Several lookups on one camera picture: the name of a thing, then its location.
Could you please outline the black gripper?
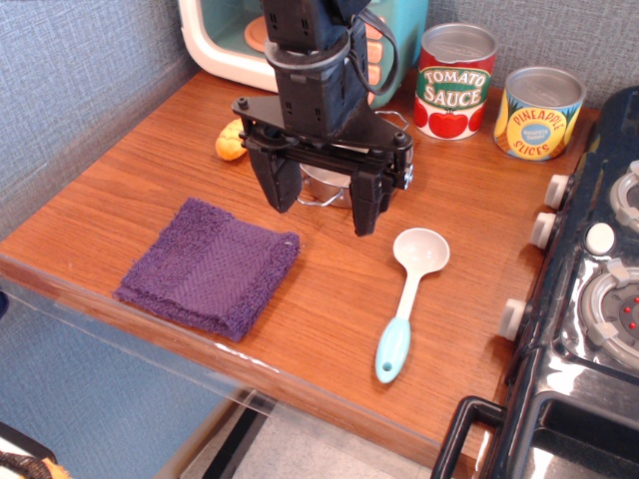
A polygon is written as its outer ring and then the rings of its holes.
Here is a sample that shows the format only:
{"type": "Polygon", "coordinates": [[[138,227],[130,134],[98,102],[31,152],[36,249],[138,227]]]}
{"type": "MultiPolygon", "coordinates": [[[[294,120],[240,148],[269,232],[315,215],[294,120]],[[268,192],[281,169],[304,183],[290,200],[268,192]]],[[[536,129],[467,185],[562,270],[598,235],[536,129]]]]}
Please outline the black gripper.
{"type": "MultiPolygon", "coordinates": [[[[275,50],[279,92],[268,97],[240,97],[233,104],[243,122],[241,138],[272,208],[287,212],[302,191],[300,153],[304,143],[323,144],[351,118],[374,111],[367,102],[364,59],[351,50],[297,55],[275,50]]],[[[391,199],[383,174],[358,171],[350,177],[355,234],[369,236],[391,199]]]]}

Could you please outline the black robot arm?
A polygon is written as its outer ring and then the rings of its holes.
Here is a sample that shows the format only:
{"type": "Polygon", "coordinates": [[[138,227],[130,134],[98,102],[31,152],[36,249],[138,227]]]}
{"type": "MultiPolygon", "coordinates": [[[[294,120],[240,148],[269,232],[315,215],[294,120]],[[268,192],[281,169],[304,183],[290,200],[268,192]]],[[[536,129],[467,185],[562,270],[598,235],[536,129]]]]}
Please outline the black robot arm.
{"type": "Polygon", "coordinates": [[[262,190],[284,213],[302,191],[303,165],[346,175],[355,232],[370,235],[412,179],[412,137],[368,103],[395,75],[370,83],[366,29],[394,36],[364,1],[266,1],[263,10],[278,92],[233,104],[262,190]]]}

